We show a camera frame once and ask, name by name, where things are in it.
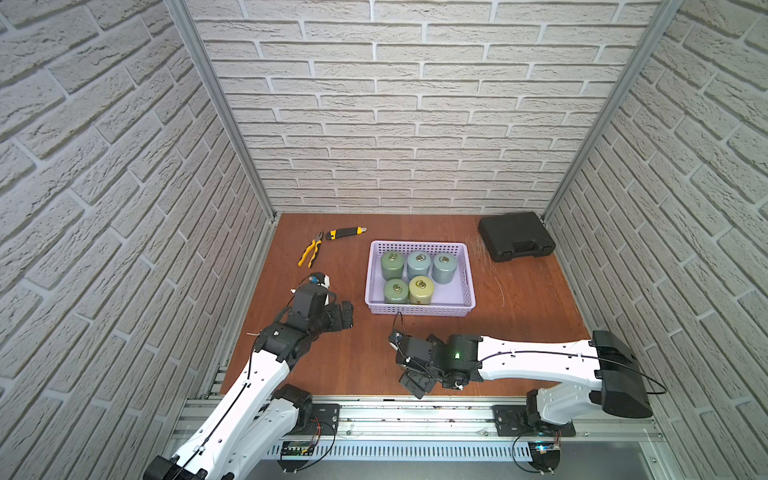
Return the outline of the yellow-green tea canister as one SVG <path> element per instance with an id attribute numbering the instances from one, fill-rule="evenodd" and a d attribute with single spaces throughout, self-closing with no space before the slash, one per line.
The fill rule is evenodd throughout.
<path id="1" fill-rule="evenodd" d="M 414 305 L 430 305 L 434 292 L 434 282 L 428 276 L 415 276 L 410 280 L 408 286 L 409 303 Z"/>

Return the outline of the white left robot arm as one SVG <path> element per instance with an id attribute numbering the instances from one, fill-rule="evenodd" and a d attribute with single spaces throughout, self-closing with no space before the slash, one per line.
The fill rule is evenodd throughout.
<path id="1" fill-rule="evenodd" d="M 240 376 L 194 434 L 169 458 L 155 457 L 145 479 L 243 479 L 269 448 L 310 423 L 312 395 L 284 381 L 324 333 L 350 329 L 354 306 L 321 284 L 293 300 L 255 337 Z"/>

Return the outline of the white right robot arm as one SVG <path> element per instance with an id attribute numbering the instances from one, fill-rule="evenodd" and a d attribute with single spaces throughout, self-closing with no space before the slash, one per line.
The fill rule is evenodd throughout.
<path id="1" fill-rule="evenodd" d="M 523 422 L 529 428 L 560 428 L 596 410 L 629 419 L 653 415 L 646 388 L 651 377 L 610 331 L 574 342 L 530 343 L 479 335 L 421 340 L 394 330 L 389 343 L 404 370 L 401 385 L 417 398 L 435 385 L 463 390 L 472 382 L 528 379 L 551 384 L 527 393 Z"/>

